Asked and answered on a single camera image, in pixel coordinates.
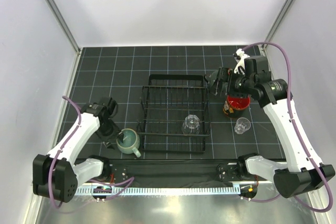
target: metal frame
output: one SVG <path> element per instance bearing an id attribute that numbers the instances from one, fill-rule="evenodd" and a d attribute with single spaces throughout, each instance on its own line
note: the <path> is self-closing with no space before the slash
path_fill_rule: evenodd
<path id="1" fill-rule="evenodd" d="M 295 0 L 286 0 L 285 3 L 283 4 L 277 18 L 275 19 L 273 25 L 271 26 L 270 31 L 268 32 L 265 41 L 269 42 L 273 39 L 275 33 L 279 29 L 285 15 L 288 13 L 289 9 L 293 5 Z"/>
<path id="2" fill-rule="evenodd" d="M 76 60 L 74 61 L 73 66 L 72 66 L 71 76 L 69 78 L 68 86 L 67 86 L 66 93 L 65 93 L 65 95 L 68 96 L 68 97 L 70 96 L 70 93 L 71 93 L 72 84 L 73 84 L 73 81 L 75 79 L 76 70 L 77 70 L 77 67 L 78 67 L 78 64 L 79 64 L 79 59 L 81 57 L 81 54 L 82 54 L 82 50 L 79 51 L 79 54 L 76 57 Z M 62 120 L 63 120 L 64 114 L 65 114 L 65 111 L 66 111 L 66 107 L 67 107 L 67 102 L 63 101 L 62 105 L 61 105 L 61 108 L 60 108 L 60 116 L 58 118 L 55 130 L 54 130 L 54 133 L 53 133 L 53 139 L 54 140 L 50 143 L 49 150 L 52 149 L 57 143 L 57 138 L 58 138 L 58 135 L 60 133 Z M 42 197 L 33 194 L 32 186 L 33 186 L 33 184 L 31 184 L 31 190 L 30 190 L 31 191 L 31 198 L 30 198 L 29 204 L 28 204 L 27 209 L 26 209 L 23 224 L 30 224 L 30 223 L 35 223 L 36 222 L 38 213 L 40 211 L 40 206 L 41 206 L 41 203 L 42 203 Z"/>
<path id="3" fill-rule="evenodd" d="M 79 54 L 80 52 L 80 47 L 78 46 L 75 38 L 73 37 L 67 23 L 65 22 L 61 12 L 59 11 L 56 3 L 54 0 L 46 0 L 47 4 L 49 5 L 52 13 L 54 14 L 55 18 L 57 19 L 57 22 L 60 24 L 62 30 L 64 31 L 65 35 L 67 36 L 67 38 L 69 39 L 72 47 L 74 48 L 74 50 L 76 51 L 76 53 Z"/>

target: led light strip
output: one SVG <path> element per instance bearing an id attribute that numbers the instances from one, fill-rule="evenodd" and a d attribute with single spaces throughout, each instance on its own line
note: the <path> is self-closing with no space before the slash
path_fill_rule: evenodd
<path id="1" fill-rule="evenodd" d="M 120 187 L 112 187 L 112 192 L 95 192 L 94 189 L 99 184 L 82 185 L 77 188 L 75 196 L 110 196 L 122 190 Z M 102 186 L 106 190 L 111 190 L 108 186 Z M 183 196 L 183 195 L 234 195 L 240 194 L 239 185 L 233 187 L 215 188 L 127 188 L 121 196 Z"/>

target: black bracket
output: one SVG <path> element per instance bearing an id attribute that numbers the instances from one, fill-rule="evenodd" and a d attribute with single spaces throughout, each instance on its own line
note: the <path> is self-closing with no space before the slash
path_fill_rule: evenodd
<path id="1" fill-rule="evenodd" d="M 48 174 L 53 159 L 38 154 L 33 161 L 33 193 L 49 198 Z M 65 158 L 58 160 L 53 172 L 52 194 L 55 200 L 69 202 L 75 195 L 78 182 L 70 163 Z"/>
<path id="2" fill-rule="evenodd" d="M 217 166 L 218 179 L 222 182 L 240 182 L 242 180 L 254 181 L 254 175 L 249 173 L 242 173 L 239 162 L 237 164 L 226 163 Z"/>
<path id="3" fill-rule="evenodd" d="M 106 149 L 113 149 L 114 150 L 114 146 L 111 142 L 103 141 L 102 144 L 105 146 Z"/>
<path id="4" fill-rule="evenodd" d="M 335 176 L 335 170 L 332 165 L 321 165 L 320 170 L 327 181 Z M 304 170 L 298 173 L 292 173 L 284 169 L 275 171 L 274 184 L 284 198 L 289 198 L 319 189 L 323 186 L 323 181 L 316 169 Z"/>
<path id="5" fill-rule="evenodd" d="M 123 142 L 122 131 L 111 119 L 118 112 L 118 104 L 113 98 L 103 97 L 99 103 L 87 103 L 81 108 L 80 112 L 90 113 L 98 117 L 100 127 L 96 131 L 96 134 L 100 139 L 119 139 Z"/>
<path id="6" fill-rule="evenodd" d="M 128 179 L 127 166 L 112 166 L 112 173 L 114 176 L 114 182 L 120 183 Z"/>
<path id="7" fill-rule="evenodd" d="M 228 76 L 227 94 L 231 97 L 246 98 L 248 94 L 242 92 L 242 83 L 245 80 L 245 76 L 242 74 L 234 73 L 230 71 Z"/>
<path id="8" fill-rule="evenodd" d="M 237 161 L 237 174 L 238 176 L 243 179 L 243 180 L 248 180 L 251 179 L 251 176 L 253 176 L 252 174 L 250 174 L 247 171 L 246 168 L 246 160 L 250 157 L 254 157 L 254 156 L 258 156 L 258 153 L 250 153 L 250 154 L 246 154 L 243 156 L 238 157 L 238 161 Z"/>

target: mug handle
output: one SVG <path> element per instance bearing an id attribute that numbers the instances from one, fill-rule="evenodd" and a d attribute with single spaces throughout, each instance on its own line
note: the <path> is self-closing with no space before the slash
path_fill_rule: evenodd
<path id="1" fill-rule="evenodd" d="M 132 151 L 133 151 L 133 153 L 137 156 L 137 157 L 141 157 L 141 153 L 138 151 L 138 149 L 137 148 L 133 148 L 132 149 Z"/>

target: mug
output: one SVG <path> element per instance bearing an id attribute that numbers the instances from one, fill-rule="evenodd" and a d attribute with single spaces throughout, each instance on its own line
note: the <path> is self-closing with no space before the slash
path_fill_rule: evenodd
<path id="1" fill-rule="evenodd" d="M 140 138 L 138 134 L 132 129 L 122 129 L 124 134 L 123 143 L 117 139 L 118 149 L 125 154 L 134 153 L 137 157 L 141 157 L 139 152 Z"/>

